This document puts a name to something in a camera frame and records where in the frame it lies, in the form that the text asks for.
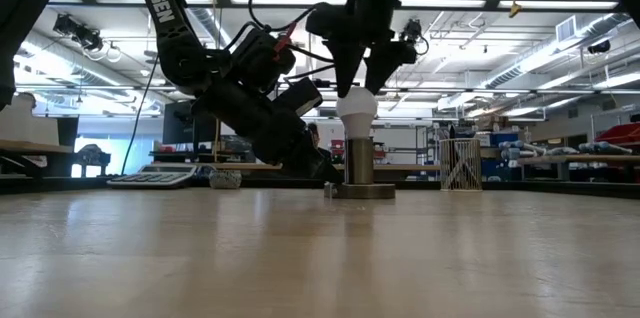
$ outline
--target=wire basket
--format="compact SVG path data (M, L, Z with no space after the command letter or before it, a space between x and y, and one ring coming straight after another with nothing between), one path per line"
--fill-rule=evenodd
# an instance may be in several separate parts
M443 191L481 191L481 166L478 139L440 141L440 187Z

